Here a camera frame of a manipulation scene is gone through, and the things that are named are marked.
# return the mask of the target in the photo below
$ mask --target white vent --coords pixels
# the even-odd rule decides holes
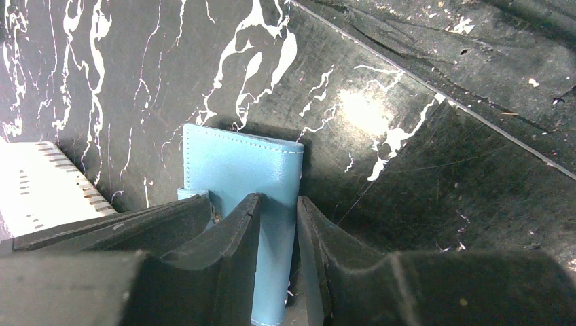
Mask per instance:
[[[50,142],[0,142],[0,212],[12,237],[116,213]]]

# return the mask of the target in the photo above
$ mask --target wallet stitching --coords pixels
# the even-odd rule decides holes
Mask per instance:
[[[193,131],[194,131],[194,132],[198,132],[198,133],[205,133],[205,134],[210,135],[210,136],[216,136],[216,137],[219,137],[219,138],[224,138],[224,139],[227,139],[227,140],[229,140],[229,141],[236,141],[236,142],[238,142],[238,143],[244,143],[244,144],[247,144],[247,145],[252,145],[252,146],[255,146],[255,147],[260,147],[260,148],[262,148],[262,149],[267,149],[267,150],[275,151],[275,152],[282,153],[282,154],[303,154],[303,153],[304,153],[303,151],[282,151],[282,150],[279,150],[279,149],[275,149],[275,148],[271,148],[271,147],[266,147],[266,146],[258,145],[258,144],[255,144],[255,143],[250,143],[250,142],[248,142],[248,141],[242,141],[242,140],[240,140],[240,139],[234,139],[234,138],[231,138],[231,137],[222,136],[222,135],[220,135],[220,134],[214,134],[214,133],[212,133],[212,132],[199,131],[199,130],[193,130]]]
[[[280,323],[277,323],[277,324],[266,324],[266,323],[263,323],[263,322],[261,322],[261,321],[257,321],[257,320],[255,320],[255,319],[251,319],[250,321],[253,322],[253,323],[257,323],[257,324],[259,324],[259,325],[278,326],[278,325],[280,325],[284,320],[282,320]]]

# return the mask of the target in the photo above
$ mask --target white paint streak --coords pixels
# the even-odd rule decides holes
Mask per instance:
[[[460,217],[462,217],[462,219],[466,222],[468,222],[468,224],[470,224],[470,219],[462,214],[460,214]]]
[[[180,5],[180,32],[178,33],[178,36],[176,36],[175,40],[175,43],[177,45],[180,45],[180,37],[182,36],[182,26],[184,25],[184,9],[186,7],[186,0],[180,0],[180,1],[182,3]],[[206,10],[208,10],[208,0],[206,0]]]
[[[364,89],[362,89],[361,92],[365,92],[366,90],[368,90],[368,88],[370,88],[370,84],[376,84],[383,93],[386,93],[392,88],[394,88],[394,86],[396,86],[400,82],[400,79],[402,78],[403,75],[404,75],[403,71],[397,71],[396,77],[394,77],[394,80],[387,86],[382,85],[382,83],[377,79],[369,80],[366,82],[366,86],[364,87]]]
[[[185,5],[185,0],[183,0],[183,2],[184,3],[180,7],[182,14],[183,14],[183,9],[184,9],[183,6]],[[140,80],[138,82],[138,88],[136,89],[136,92],[134,92],[134,105],[136,105],[136,97],[138,97],[138,93],[140,92],[142,85],[144,85],[144,89],[145,89],[146,95],[147,95],[147,98],[146,98],[145,103],[144,103],[144,109],[149,108],[150,101],[152,100],[152,94],[150,93],[150,89],[148,88],[148,84],[146,84],[146,81],[143,78],[143,76],[144,76],[144,61],[146,59],[146,53],[148,53],[148,46],[150,45],[150,40],[156,34],[156,32],[158,32],[158,29],[160,28],[160,17],[161,16],[162,16],[162,1],[160,1],[160,3],[158,4],[158,21],[156,22],[156,27],[154,28],[152,33],[150,33],[150,36],[148,37],[148,40],[146,41],[146,46],[144,47],[144,54],[142,55],[142,65],[140,66]],[[179,38],[180,38],[180,35],[176,37],[175,43],[178,43]]]
[[[148,199],[148,181],[144,177],[144,195],[146,197],[146,208],[150,207],[150,199]]]
[[[130,136],[128,137],[128,158],[126,159],[126,165],[120,171],[120,181],[122,181],[122,173],[126,172],[128,164],[130,164],[130,153],[132,152],[132,128],[130,128]]]
[[[322,119],[322,125],[319,126],[316,129],[312,129],[310,127],[304,127],[304,129],[302,130],[302,132],[300,133],[300,136],[298,136],[298,139],[296,139],[296,143],[300,141],[300,139],[302,138],[302,136],[304,136],[304,134],[306,134],[306,132],[311,132],[313,134],[315,134],[316,132],[324,129],[324,127],[326,126],[326,123],[329,122],[330,120],[334,119],[336,116],[336,108],[340,107],[341,104],[336,104],[333,107],[326,109],[326,111],[324,111],[324,116],[326,116],[326,113],[328,113],[328,117],[325,117]]]
[[[110,199],[110,204],[112,204],[114,202],[114,198],[116,197],[116,195],[122,195],[124,193],[124,190],[118,190],[116,192],[114,192],[114,194],[112,194],[112,199]]]
[[[358,68],[366,68],[366,69],[370,69],[370,70],[372,70],[372,71],[375,71],[375,72],[377,72],[377,73],[386,73],[387,75],[390,75],[390,74],[392,74],[392,73],[398,73],[398,72],[399,72],[398,69],[394,69],[394,70],[378,69],[378,68],[374,68],[374,67],[367,66],[367,65],[358,65],[358,66],[354,67],[354,70],[355,70],[355,69],[358,69]]]
[[[210,17],[210,8],[208,7],[208,0],[204,0],[204,2],[206,2],[206,15],[208,16],[208,19],[213,23],[216,24],[216,21],[214,21],[212,19],[212,17]]]
[[[372,168],[372,174],[368,177],[368,181],[375,181],[380,173],[384,170],[384,166],[388,163],[387,160],[383,160],[380,157],[380,151],[378,150],[379,142],[376,139],[372,139],[372,150],[376,152],[377,161]]]
[[[312,105],[312,102],[314,102],[314,99],[317,99],[318,101],[324,101],[324,99],[326,99],[326,95],[327,95],[327,87],[328,84],[330,83],[330,74],[332,74],[332,72],[334,71],[334,65],[332,65],[332,67],[330,67],[330,70],[323,73],[322,76],[320,77],[320,83],[318,84],[318,86],[314,86],[310,89],[310,92],[308,92],[308,94],[312,94],[312,92],[314,92],[315,90],[318,90],[320,87],[324,87],[324,91],[322,92],[321,95],[315,95],[314,98],[308,102],[308,104],[306,104],[304,106],[304,108],[302,109],[302,112],[300,112],[298,115],[301,117],[304,117],[304,114],[307,111],[310,111],[312,108],[310,107]]]
[[[346,167],[346,170],[344,170],[344,173],[347,173],[352,168],[352,164],[354,164],[354,159],[352,158],[352,153],[348,153],[348,157],[350,158],[350,164]]]
[[[94,142],[96,148],[98,149],[98,156],[100,158],[100,167],[98,169],[98,173],[94,180],[94,185],[98,184],[100,180],[100,173],[102,170],[102,153],[101,153],[101,146],[100,146],[100,131],[102,130],[103,122],[104,122],[104,113],[102,111],[102,105],[100,104],[100,99],[98,95],[102,90],[102,84],[104,82],[105,76],[105,68],[104,68],[104,59],[100,50],[96,46],[96,43],[100,41],[102,38],[106,37],[108,31],[110,30],[110,26],[112,25],[112,17],[110,19],[106,19],[104,13],[101,9],[102,0],[98,0],[94,5],[94,9],[92,10],[92,28],[90,29],[90,52],[92,53],[92,59],[94,61],[94,68],[98,73],[98,83],[96,87],[92,87],[90,82],[88,81],[88,64],[82,61],[82,65],[86,67],[86,79],[88,81],[88,87],[92,93],[92,109],[88,115],[88,125],[90,126],[88,129],[88,134],[86,135],[86,144],[88,145],[84,150],[84,154],[82,154],[82,166],[86,171],[84,166],[84,158],[88,153],[88,150],[91,147],[92,142]],[[92,114],[96,114],[96,118],[94,119],[94,123],[92,124]]]
[[[249,93],[244,93],[244,89],[246,87],[246,82],[248,79],[253,77],[259,70],[260,64],[262,63],[262,52],[258,52],[248,65],[246,66],[246,76],[244,77],[244,83],[242,83],[242,88],[240,89],[240,94],[238,98],[236,98],[236,115],[240,118],[241,126],[239,126],[236,122],[234,122],[234,126],[236,130],[241,130],[246,126],[248,120],[248,110],[250,109],[250,103],[246,104],[246,107],[241,107],[242,102],[250,95]]]

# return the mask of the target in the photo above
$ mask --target scratch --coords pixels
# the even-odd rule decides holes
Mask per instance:
[[[486,152],[486,153],[482,153],[482,154],[479,154],[479,155],[476,155],[476,156],[472,156],[472,157],[470,157],[470,158],[465,158],[465,159],[463,159],[463,160],[457,160],[457,161],[453,161],[453,162],[449,162],[449,163],[445,163],[445,164],[425,166],[425,167],[422,167],[422,168],[411,168],[411,169],[408,169],[408,170],[385,172],[385,173],[381,173],[381,174],[383,174],[383,175],[388,175],[388,174],[393,174],[393,173],[406,173],[406,172],[429,170],[429,169],[432,169],[432,168],[443,168],[443,167],[445,167],[445,166],[450,166],[450,165],[454,165],[454,164],[460,164],[460,163],[463,163],[463,162],[467,162],[467,161],[470,161],[470,160],[475,160],[475,159],[477,159],[477,158],[481,158],[481,157],[483,157],[483,156],[491,155],[491,154],[496,153],[497,151],[500,151],[500,150],[502,150],[502,149],[504,149],[504,148],[506,148],[506,147],[508,147],[508,146],[509,146],[509,145],[504,145],[504,146],[502,146],[502,147],[496,148],[496,149],[494,149],[494,150],[492,150],[492,151],[488,151],[488,152]]]
[[[364,190],[364,192],[362,192],[362,194],[360,195],[360,197],[358,197],[358,199],[356,199],[356,201],[354,202],[354,204],[352,204],[352,206],[350,207],[350,209],[348,209],[348,211],[346,212],[346,214],[344,214],[344,216],[342,216],[342,218],[338,221],[338,223],[336,224],[336,226],[340,225],[340,223],[342,223],[342,221],[344,221],[344,219],[346,218],[346,216],[348,216],[348,214],[352,211],[352,209],[354,207],[356,207],[356,205],[358,205],[358,202],[360,202],[360,199],[362,199],[362,197],[364,197],[364,195],[366,195],[366,193],[368,192],[368,190],[370,190],[370,188],[372,188],[372,186],[376,183],[376,181],[372,181],[370,183],[370,185],[368,187],[366,187],[366,190]]]

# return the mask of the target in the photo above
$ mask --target blue leather wallet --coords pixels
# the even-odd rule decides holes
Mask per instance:
[[[178,196],[206,194],[226,217],[247,194],[263,194],[252,324],[280,325],[288,287],[302,174],[300,143],[184,126],[184,188]]]

